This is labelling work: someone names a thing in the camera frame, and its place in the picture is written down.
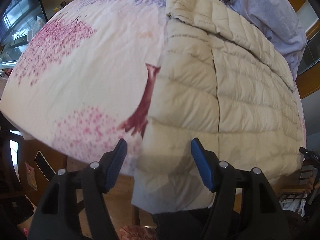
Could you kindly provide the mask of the cream quilted down jacket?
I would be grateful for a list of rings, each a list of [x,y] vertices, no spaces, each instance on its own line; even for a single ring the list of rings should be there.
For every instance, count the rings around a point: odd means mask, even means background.
[[[213,195],[191,140],[275,184],[301,167],[303,132],[286,60],[218,0],[165,0],[161,70],[137,161],[132,204],[149,213],[207,207]]]

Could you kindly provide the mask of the white smartphone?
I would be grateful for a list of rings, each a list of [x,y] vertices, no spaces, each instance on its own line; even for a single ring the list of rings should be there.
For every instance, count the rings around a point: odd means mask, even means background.
[[[56,172],[48,163],[47,159],[44,157],[41,151],[38,151],[34,158],[35,164],[44,175],[44,177],[51,182],[53,177],[55,176]]]

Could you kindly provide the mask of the brown wooden chair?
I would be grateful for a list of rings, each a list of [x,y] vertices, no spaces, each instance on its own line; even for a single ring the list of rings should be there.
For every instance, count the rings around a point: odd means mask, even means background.
[[[68,157],[38,140],[24,140],[18,143],[18,175],[26,196],[38,206],[51,179],[59,169],[68,172],[79,170],[85,163]]]

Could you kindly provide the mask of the dark trouser leg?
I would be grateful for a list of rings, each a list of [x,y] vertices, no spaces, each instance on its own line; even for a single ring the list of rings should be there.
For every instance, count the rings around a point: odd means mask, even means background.
[[[157,239],[204,239],[210,209],[152,214]]]

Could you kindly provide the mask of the wooden glass cabinet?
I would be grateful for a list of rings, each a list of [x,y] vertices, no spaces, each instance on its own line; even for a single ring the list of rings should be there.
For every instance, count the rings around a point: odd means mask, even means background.
[[[310,4],[311,9],[319,17],[319,0],[288,0],[295,12],[304,5]],[[319,19],[316,19],[306,31],[307,47],[304,53],[306,62],[299,67],[296,84],[301,98],[306,98],[319,90]]]

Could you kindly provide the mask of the pink floral bed sheet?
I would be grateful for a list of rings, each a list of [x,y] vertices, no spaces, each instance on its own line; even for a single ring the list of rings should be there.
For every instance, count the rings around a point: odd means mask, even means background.
[[[1,112],[25,137],[89,163],[119,139],[135,175],[161,70],[165,0],[74,0],[35,35]]]

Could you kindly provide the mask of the lavender crumpled duvet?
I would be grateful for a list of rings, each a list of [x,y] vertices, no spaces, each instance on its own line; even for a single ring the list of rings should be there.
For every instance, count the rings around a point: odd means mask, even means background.
[[[305,30],[288,0],[221,0],[259,28],[283,55],[295,79],[307,45]]]

